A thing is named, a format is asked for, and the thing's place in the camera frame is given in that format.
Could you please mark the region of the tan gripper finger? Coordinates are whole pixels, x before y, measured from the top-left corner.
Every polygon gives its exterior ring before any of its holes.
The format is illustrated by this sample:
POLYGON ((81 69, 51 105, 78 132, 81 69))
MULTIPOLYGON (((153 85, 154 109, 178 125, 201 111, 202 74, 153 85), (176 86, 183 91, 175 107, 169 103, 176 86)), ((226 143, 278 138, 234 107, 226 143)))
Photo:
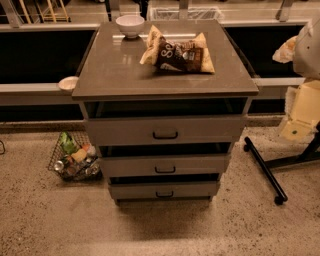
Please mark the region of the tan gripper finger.
POLYGON ((280 48, 275 51, 272 59, 279 63, 291 62, 295 52, 296 39, 297 37, 293 36, 284 42, 280 48))

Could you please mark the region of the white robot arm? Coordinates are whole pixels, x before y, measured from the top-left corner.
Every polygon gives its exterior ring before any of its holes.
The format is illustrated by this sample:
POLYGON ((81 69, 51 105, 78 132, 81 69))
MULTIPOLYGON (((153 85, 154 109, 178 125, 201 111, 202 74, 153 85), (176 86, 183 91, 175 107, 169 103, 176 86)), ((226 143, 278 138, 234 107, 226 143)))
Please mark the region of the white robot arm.
POLYGON ((285 99, 285 117, 279 136, 298 141, 315 131, 320 122, 320 16, 316 15, 275 51, 272 59, 293 64, 304 78, 297 89, 289 87, 285 99))

